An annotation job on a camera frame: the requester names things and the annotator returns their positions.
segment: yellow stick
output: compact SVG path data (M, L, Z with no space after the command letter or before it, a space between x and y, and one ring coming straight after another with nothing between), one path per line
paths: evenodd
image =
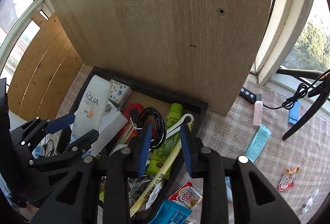
M181 140L177 142L174 149L172 150L171 154L168 156L167 160L161 167L161 169L158 171L157 175L154 177L154 179L151 181L149 186L146 188L146 190L142 193L142 195L139 197L139 199L135 202L135 204L130 208L129 213L132 216L136 213L136 211L145 204L150 194L152 193L153 189L156 187L156 185L163 179L166 171L170 168L172 163L174 162L175 158L179 155L179 152L182 148Z

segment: power strip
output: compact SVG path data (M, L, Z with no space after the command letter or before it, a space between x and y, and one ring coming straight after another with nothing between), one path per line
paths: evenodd
M257 101L255 97L255 93L252 93L250 90L246 89L245 87L241 87L239 96L249 101L251 104L254 104Z

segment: screw hole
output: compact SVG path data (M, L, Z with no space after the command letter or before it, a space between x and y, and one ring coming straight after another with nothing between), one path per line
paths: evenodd
M219 16L224 16L226 14L225 10L223 8L218 8L217 9L217 14Z

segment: coffee mate packet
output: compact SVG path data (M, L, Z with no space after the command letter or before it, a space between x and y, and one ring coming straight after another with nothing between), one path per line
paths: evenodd
M282 176L281 181L278 184L278 190L288 190L292 189L294 185L294 181L296 180L297 174L299 171L299 167L296 167L294 169L286 169L284 172L284 175Z
M202 196L193 188L192 183L188 181L168 199L182 205L183 207L192 209L202 200Z

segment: tree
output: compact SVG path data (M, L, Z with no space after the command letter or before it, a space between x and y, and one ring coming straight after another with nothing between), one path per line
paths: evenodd
M330 67L330 36L309 21L293 49L283 62L283 66L293 69L326 71Z

